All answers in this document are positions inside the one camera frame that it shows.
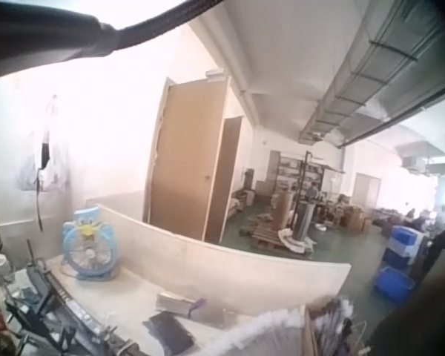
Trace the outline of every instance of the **cardboard tube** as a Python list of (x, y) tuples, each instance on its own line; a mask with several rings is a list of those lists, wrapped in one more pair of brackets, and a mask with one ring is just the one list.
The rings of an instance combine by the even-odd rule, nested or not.
[(291, 203), (294, 199), (294, 194), (284, 191), (280, 193), (277, 205), (273, 213), (272, 228), (275, 231), (282, 230), (287, 226), (289, 221)]

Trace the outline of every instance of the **blue fan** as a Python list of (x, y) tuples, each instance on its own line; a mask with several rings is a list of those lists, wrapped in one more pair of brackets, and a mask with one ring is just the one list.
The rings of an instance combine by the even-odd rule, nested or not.
[(117, 244), (110, 225), (99, 221), (99, 208), (78, 210), (74, 221), (63, 225), (66, 263), (80, 280), (108, 280), (119, 262)]

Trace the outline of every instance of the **wooden door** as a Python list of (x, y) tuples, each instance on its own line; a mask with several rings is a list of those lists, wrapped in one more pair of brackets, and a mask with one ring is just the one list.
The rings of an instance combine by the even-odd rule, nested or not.
[(205, 233), (205, 241), (208, 242), (219, 243), (224, 232), (242, 121), (242, 117), (224, 120), (208, 227)]
[(378, 202), (380, 179), (357, 173), (352, 204), (364, 208), (375, 208)]
[(376, 208), (378, 204), (380, 190), (380, 179), (371, 177), (371, 181), (369, 182), (369, 190), (366, 197), (366, 207), (367, 208)]
[(151, 225), (204, 240), (227, 90), (226, 79), (169, 88), (151, 182)]

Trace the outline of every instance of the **air conditioner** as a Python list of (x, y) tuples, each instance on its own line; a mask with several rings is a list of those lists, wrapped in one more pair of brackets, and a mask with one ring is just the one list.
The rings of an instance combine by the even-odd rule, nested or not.
[(402, 167), (414, 174), (426, 173), (426, 163), (422, 157), (411, 156), (402, 159)]

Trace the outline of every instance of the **blue plastic bin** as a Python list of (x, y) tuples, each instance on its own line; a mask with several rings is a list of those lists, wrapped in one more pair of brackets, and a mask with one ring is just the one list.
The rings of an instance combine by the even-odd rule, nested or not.
[(406, 228), (405, 226), (394, 226), (392, 228), (391, 237), (403, 245), (411, 246), (417, 241), (419, 233), (413, 228)]
[(390, 300), (402, 303), (409, 296), (415, 283), (402, 272), (387, 266), (379, 271), (375, 286)]
[(410, 257), (409, 256), (399, 256), (390, 248), (386, 248), (383, 255), (383, 261), (396, 269), (406, 269), (409, 267)]

